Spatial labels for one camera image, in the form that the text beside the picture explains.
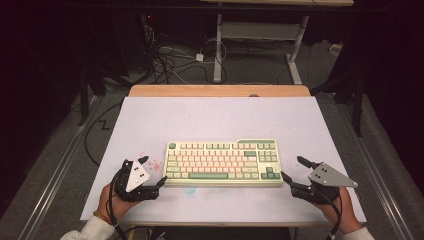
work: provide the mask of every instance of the dark background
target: dark background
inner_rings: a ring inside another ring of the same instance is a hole
[[[383,6],[388,2],[356,1],[355,5]],[[351,70],[352,66],[360,65],[364,69],[365,93],[422,191],[419,166],[424,152],[424,36],[422,8],[418,3],[393,1],[394,7],[388,13],[361,17],[355,25],[347,17],[313,16],[304,41],[306,44],[323,39],[344,42],[344,50],[329,81]],[[143,52],[142,32],[132,21],[133,17],[97,14],[87,21],[84,15],[65,11],[59,1],[0,3],[0,119],[3,126],[0,175],[5,186],[1,213],[25,180],[49,135],[71,111],[70,103],[79,91],[81,67],[95,62],[118,75],[126,75],[128,69],[141,64],[142,59],[135,55]],[[187,33],[186,40],[195,44],[208,34],[202,30],[210,24],[208,16],[196,15],[199,21],[192,28],[188,28],[187,15],[156,17],[163,31],[172,31],[181,37]],[[186,24],[175,25],[178,19]],[[198,29],[201,35],[190,34],[193,29]],[[136,39],[127,42],[128,46],[136,46],[135,50],[129,51],[123,39]],[[344,87],[342,84],[335,90]]]

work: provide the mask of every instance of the cable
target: cable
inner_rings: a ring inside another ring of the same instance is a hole
[[[342,213],[343,213],[342,198],[341,198],[341,196],[339,194],[338,195],[338,198],[340,200],[340,211],[339,211],[339,209],[336,207],[336,205],[334,205],[334,203],[330,199],[328,199],[328,197],[325,196],[322,192],[316,191],[316,193],[318,193],[318,195],[320,195],[321,197],[323,197],[331,205],[331,207],[334,209],[334,211],[336,212],[337,223],[334,225],[333,229],[331,229],[330,233],[328,234],[328,236],[326,238],[326,240],[333,240],[335,238],[335,235],[336,235],[337,231],[339,230],[340,223],[342,221]]]
[[[90,133],[91,129],[93,128],[94,124],[96,124],[101,117],[103,117],[106,113],[108,113],[110,110],[114,109],[117,106],[120,106],[122,104],[122,102],[117,103],[115,105],[112,105],[111,107],[109,107],[105,112],[103,112],[99,117],[96,118],[96,120],[93,121],[93,123],[90,125],[90,127],[87,130],[87,133],[85,134],[85,138],[84,138],[84,148],[85,151],[87,152],[88,157],[90,158],[90,160],[98,167],[100,166],[100,164],[93,158],[93,156],[91,155],[88,146],[87,146],[87,138],[88,138],[88,134]]]
[[[118,221],[116,220],[116,217],[113,214],[112,198],[114,197],[114,195],[112,195],[112,193],[115,192],[115,182],[116,182],[116,179],[118,178],[118,175],[121,173],[121,171],[122,171],[122,169],[118,170],[118,172],[115,174],[115,176],[113,176],[112,181],[110,183],[109,200],[106,202],[106,212],[109,215],[109,219],[110,219],[112,225],[115,227],[115,230],[119,234],[121,239],[127,240],[127,237],[126,237],[124,231],[122,231],[122,228],[119,226]]]
[[[146,226],[134,226],[134,227],[131,227],[131,228],[128,228],[127,230],[125,230],[124,231],[124,233],[125,234],[127,234],[127,233],[129,233],[129,232],[131,232],[131,231],[133,231],[133,230],[135,230],[135,229],[139,229],[139,228],[146,228],[147,230],[151,230],[151,229],[153,229],[152,227],[146,227]],[[116,238],[114,238],[113,240],[118,240],[119,238],[120,238],[121,236],[117,236]]]

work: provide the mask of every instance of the table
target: table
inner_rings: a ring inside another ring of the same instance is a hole
[[[211,97],[219,95],[220,89],[225,97]],[[277,89],[285,90],[277,97]],[[145,168],[151,179],[146,185],[156,183],[162,174],[166,142],[171,139],[274,138],[282,168],[294,181],[308,184],[307,175],[311,172],[299,166],[298,155],[316,162],[325,160],[346,174],[319,106],[314,97],[307,96],[305,89],[303,86],[239,85],[133,87],[122,105],[81,220],[91,217],[102,187],[111,181],[124,159],[149,156]],[[184,97],[191,96],[193,91],[196,97]],[[251,94],[262,97],[245,97]],[[351,195],[359,221],[365,222],[352,190]],[[165,184],[157,200],[137,205],[122,221],[149,226],[328,224],[318,209],[293,198],[287,184],[281,188],[181,188]]]
[[[305,6],[352,6],[353,0],[202,0],[207,2],[241,4],[272,4],[272,5],[305,5]],[[228,38],[250,38],[271,40],[294,40],[293,51],[287,54],[287,64],[294,84],[302,84],[296,67],[296,56],[302,43],[303,34],[306,30],[309,16],[303,16],[300,24],[262,24],[244,22],[223,22],[222,14],[218,14],[216,34],[216,57],[213,81],[221,82],[222,69],[222,37]]]

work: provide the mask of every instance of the table leg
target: table leg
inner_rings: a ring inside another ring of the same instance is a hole
[[[221,82],[221,68],[222,68],[222,52],[221,52],[221,41],[222,41],[222,14],[218,14],[218,20],[216,24],[216,55],[215,55],[215,67],[213,71],[214,83]]]
[[[293,79],[294,84],[302,84],[300,80],[300,75],[296,67],[296,56],[299,52],[300,44],[302,43],[303,34],[306,30],[306,24],[308,23],[309,16],[304,16],[302,22],[297,31],[296,39],[294,41],[294,48],[292,54],[287,54],[287,64],[289,65],[290,73]]]

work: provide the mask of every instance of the keyboard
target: keyboard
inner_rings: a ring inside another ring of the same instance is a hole
[[[272,139],[236,142],[170,142],[163,176],[166,185],[279,187],[278,147]]]

